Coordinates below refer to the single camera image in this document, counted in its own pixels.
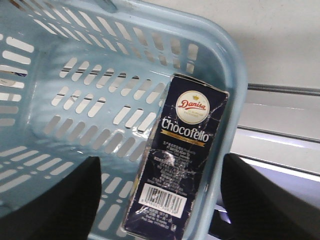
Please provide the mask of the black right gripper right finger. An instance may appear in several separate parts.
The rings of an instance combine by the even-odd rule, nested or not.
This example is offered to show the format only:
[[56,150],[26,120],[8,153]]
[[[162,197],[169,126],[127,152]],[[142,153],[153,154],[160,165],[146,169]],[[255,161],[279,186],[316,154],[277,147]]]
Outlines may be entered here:
[[236,154],[223,158],[221,198],[230,222],[218,210],[211,235],[220,240],[318,240],[320,210],[294,196]]

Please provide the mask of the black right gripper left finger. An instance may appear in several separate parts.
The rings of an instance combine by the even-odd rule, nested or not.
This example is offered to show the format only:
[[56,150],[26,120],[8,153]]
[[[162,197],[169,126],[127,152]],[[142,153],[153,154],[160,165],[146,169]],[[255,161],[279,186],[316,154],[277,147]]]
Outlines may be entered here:
[[2,240],[86,240],[102,193],[101,162],[90,156],[24,206],[0,218]]

